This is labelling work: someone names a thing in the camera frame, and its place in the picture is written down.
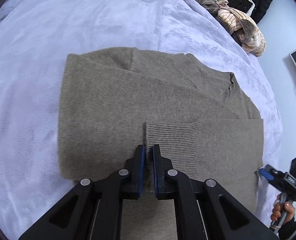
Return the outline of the olive brown knit sweater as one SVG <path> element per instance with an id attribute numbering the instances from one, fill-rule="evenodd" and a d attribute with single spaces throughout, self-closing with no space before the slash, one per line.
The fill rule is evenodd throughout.
<path id="1" fill-rule="evenodd" d="M 192 54 L 126 47 L 70 54 L 59 102 L 61 175 L 104 179 L 139 144 L 158 144 L 175 169 L 213 178 L 255 210 L 264 124 L 232 72 Z"/>

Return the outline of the striped beige clothes pile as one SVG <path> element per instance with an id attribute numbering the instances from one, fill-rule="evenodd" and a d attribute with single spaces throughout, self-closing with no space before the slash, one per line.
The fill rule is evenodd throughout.
<path id="1" fill-rule="evenodd" d="M 195 0 L 233 37 L 246 53 L 260 57 L 266 49 L 264 35 L 246 13 L 228 6 L 225 0 Z"/>

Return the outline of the lavender plush bed blanket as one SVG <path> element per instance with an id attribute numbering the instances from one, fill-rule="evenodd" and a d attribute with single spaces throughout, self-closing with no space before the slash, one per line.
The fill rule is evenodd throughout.
<path id="1" fill-rule="evenodd" d="M 9 0 L 0 22 L 0 228 L 18 239 L 72 182 L 59 173 L 59 91 L 66 57 L 108 47 L 191 53 L 231 71 L 278 155 L 281 121 L 256 57 L 193 0 Z"/>

